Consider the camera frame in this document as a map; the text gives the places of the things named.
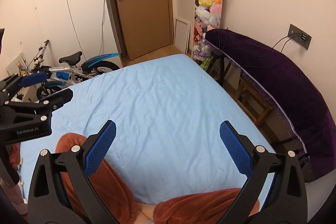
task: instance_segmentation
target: bicycle seat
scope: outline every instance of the bicycle seat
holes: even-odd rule
[[[68,63],[70,66],[75,66],[78,64],[79,61],[81,61],[81,56],[82,56],[82,52],[76,52],[73,55],[69,55],[66,57],[62,57],[60,58],[58,61],[59,63]]]

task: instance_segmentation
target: electrical outlet panel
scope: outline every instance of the electrical outlet panel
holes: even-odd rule
[[[298,42],[305,49],[308,49],[310,45],[311,36],[300,30],[298,27],[295,27],[293,24],[289,26],[288,37],[293,37],[292,39],[295,42]]]

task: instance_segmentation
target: person's hand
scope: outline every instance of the person's hand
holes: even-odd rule
[[[20,144],[14,143],[12,144],[12,150],[9,153],[9,163],[13,166],[13,168],[16,168],[19,165],[20,160]]]

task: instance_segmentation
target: brown pants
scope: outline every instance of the brown pants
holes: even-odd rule
[[[56,153],[66,152],[74,145],[82,145],[85,140],[82,135],[68,133],[60,138]],[[68,174],[63,173],[62,179],[74,210],[85,214]],[[97,173],[90,176],[90,182],[120,224],[134,223],[139,204],[135,202],[131,190],[106,160],[101,163]],[[239,191],[239,188],[225,189],[161,202],[155,207],[154,223],[167,224],[169,221],[169,224],[215,224],[228,210]],[[250,215],[258,211],[257,201]]]

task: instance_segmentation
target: blue bed sheet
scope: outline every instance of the blue bed sheet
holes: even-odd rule
[[[122,68],[70,88],[72,101],[53,113],[52,135],[22,143],[26,196],[40,150],[54,152],[68,132],[95,134],[108,119],[116,123],[117,136],[105,158],[143,203],[243,186],[246,176],[219,136],[224,120],[254,145],[274,152],[236,102],[185,55]],[[271,174],[261,204],[272,179]]]

